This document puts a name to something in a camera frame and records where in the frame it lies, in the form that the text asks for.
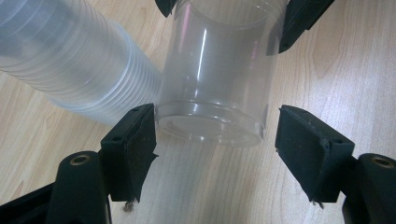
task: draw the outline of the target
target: screw hole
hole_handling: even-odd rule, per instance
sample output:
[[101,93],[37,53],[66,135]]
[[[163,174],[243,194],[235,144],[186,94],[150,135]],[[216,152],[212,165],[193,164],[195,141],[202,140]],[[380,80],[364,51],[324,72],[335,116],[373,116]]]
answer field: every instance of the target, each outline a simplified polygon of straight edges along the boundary
[[90,160],[91,160],[91,157],[88,155],[79,155],[70,161],[70,165],[82,165]]
[[394,164],[391,161],[388,161],[385,158],[374,157],[373,158],[373,162],[376,163],[379,166],[382,166],[382,167],[388,168],[388,169],[391,169],[391,168],[395,167]]
[[341,139],[334,139],[333,141],[334,143],[338,143],[338,144],[344,143],[344,141]]

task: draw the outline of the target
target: transparent cylindrical container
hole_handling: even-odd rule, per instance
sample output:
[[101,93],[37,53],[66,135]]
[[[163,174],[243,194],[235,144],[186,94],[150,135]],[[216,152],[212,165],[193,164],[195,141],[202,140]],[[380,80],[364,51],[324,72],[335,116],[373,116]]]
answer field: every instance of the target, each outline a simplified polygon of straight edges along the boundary
[[235,147],[259,144],[287,3],[177,2],[157,106],[160,128]]
[[0,1],[0,70],[107,124],[155,101],[158,70],[84,0]]

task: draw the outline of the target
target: wooden table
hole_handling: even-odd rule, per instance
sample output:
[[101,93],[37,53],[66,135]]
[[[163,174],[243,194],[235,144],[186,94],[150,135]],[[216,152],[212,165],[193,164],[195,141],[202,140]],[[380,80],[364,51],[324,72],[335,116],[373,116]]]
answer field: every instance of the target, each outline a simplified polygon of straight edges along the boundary
[[[171,34],[154,0],[90,0],[122,24],[160,70]],[[354,156],[396,158],[396,2],[336,0],[279,57],[265,143],[245,149],[157,132],[160,156],[132,213],[112,203],[114,223],[343,223],[344,196],[310,203],[277,156],[278,108],[304,108],[355,142]],[[111,127],[49,103],[0,74],[0,204],[54,181],[59,162],[98,150]]]

